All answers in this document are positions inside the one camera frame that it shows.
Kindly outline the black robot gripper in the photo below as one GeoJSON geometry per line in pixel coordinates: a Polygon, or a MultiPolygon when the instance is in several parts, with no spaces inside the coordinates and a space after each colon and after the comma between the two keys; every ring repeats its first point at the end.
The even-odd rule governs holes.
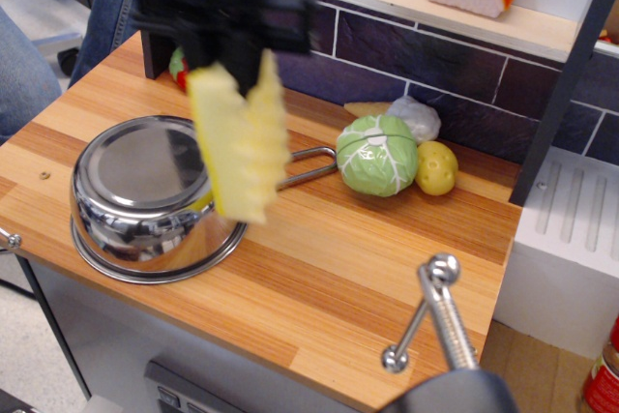
{"type": "Polygon", "coordinates": [[[226,69],[245,97],[257,83],[262,46],[310,51],[314,11],[313,0],[139,0],[133,21],[181,44],[191,71],[212,65],[222,40],[256,39],[259,44],[233,43],[226,52],[226,69]]]}

